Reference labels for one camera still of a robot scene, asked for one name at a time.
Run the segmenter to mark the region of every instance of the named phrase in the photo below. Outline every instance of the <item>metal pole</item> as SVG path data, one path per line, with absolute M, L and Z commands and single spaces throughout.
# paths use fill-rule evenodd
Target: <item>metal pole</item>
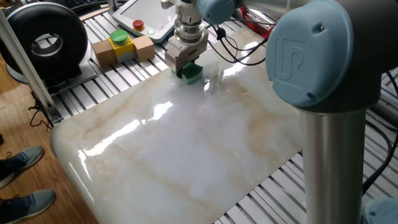
M 300 112 L 308 224 L 361 220 L 365 110 Z
M 32 62 L 22 48 L 21 43 L 18 41 L 17 36 L 12 30 L 10 24 L 8 23 L 3 12 L 0 10 L 0 39 L 7 46 L 8 51 L 18 64 L 22 74 L 26 77 L 32 91 L 35 93 L 36 97 L 42 103 L 44 109 L 54 105 L 54 102 L 48 93 L 47 89 L 44 87 L 36 69 L 33 67 Z
M 109 14 L 112 15 L 119 9 L 118 0 L 108 0 Z

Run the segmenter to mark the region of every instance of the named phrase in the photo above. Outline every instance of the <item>emergency stop button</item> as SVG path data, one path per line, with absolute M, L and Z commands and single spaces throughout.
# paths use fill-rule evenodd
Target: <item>emergency stop button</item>
M 141 20 L 136 20 L 132 23 L 132 28 L 137 31 L 141 31 L 144 29 L 144 22 Z

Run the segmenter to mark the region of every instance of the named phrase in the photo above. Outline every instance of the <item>silver cylinder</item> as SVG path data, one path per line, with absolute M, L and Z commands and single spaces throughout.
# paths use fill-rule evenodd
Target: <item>silver cylinder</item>
M 300 120 L 307 223 L 360 223 L 365 111 L 301 111 Z
M 197 42 L 203 37 L 205 24 L 200 22 L 197 25 L 189 26 L 183 24 L 178 19 L 174 22 L 175 35 L 185 42 Z
M 109 14 L 112 15 L 119 9 L 118 0 L 108 0 Z

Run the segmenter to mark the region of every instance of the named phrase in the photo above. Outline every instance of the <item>gray shoe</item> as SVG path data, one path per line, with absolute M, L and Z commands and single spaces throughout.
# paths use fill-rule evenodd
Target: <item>gray shoe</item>
M 33 146 L 11 156 L 12 153 L 8 152 L 7 159 L 0 160 L 0 188 L 6 186 L 18 170 L 31 167 L 39 161 L 43 156 L 43 148 Z
M 53 190 L 40 190 L 25 197 L 14 197 L 3 201 L 0 224 L 13 224 L 27 217 L 44 212 L 55 199 Z

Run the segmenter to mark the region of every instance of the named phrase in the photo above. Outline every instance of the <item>yellow block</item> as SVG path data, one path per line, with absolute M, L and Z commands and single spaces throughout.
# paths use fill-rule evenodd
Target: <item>yellow block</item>
M 134 42 L 131 40 L 130 37 L 127 37 L 126 42 L 123 45 L 117 45 L 115 44 L 111 38 L 108 38 L 109 43 L 111 43 L 112 48 L 114 50 L 114 54 L 115 56 L 121 56 L 122 54 L 126 53 L 126 52 L 132 52 L 135 51 L 136 48 L 134 46 Z

